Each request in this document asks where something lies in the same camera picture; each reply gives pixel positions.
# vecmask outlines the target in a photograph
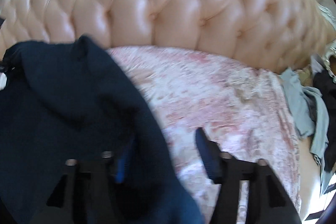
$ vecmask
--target black clothing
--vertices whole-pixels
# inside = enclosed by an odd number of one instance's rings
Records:
[[[324,153],[325,170],[330,172],[336,162],[336,84],[327,70],[317,73],[313,80],[314,87],[322,93],[329,113],[329,127],[327,137],[329,145]]]
[[[90,38],[21,42],[6,51],[2,66],[0,198],[17,223],[29,223],[46,204],[67,159],[120,155],[130,142],[129,172],[117,201],[127,223],[203,222],[176,178],[146,102]]]

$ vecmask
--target pink leather headboard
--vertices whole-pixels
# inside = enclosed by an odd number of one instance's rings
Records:
[[[335,37],[315,0],[0,0],[0,16],[0,56],[18,41],[88,33],[104,48],[184,47],[281,72]]]

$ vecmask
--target gray fabric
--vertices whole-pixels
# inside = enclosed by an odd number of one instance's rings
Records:
[[[324,67],[319,63],[318,60],[322,60],[319,55],[312,55],[310,57],[310,67],[313,76],[324,70]]]
[[[325,173],[324,152],[328,146],[327,131],[329,115],[322,94],[317,88],[302,86],[299,76],[290,68],[284,71],[280,78],[285,92],[288,108],[294,118],[296,131],[300,139],[313,135],[310,153],[321,169],[321,194],[325,191],[331,179]]]

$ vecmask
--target pile of clothes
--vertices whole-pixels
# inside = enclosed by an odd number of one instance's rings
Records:
[[[310,152],[321,169],[322,195],[336,171],[336,84],[314,57],[308,67],[288,68],[280,79],[298,137],[312,136]]]

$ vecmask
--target pink bedspread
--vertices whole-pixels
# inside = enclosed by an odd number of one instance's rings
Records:
[[[109,53],[141,91],[166,138],[176,174],[210,221],[219,186],[194,143],[208,136],[240,160],[267,159],[300,209],[299,148],[277,76],[230,58],[176,48],[118,47]],[[245,223],[248,183],[237,223]]]

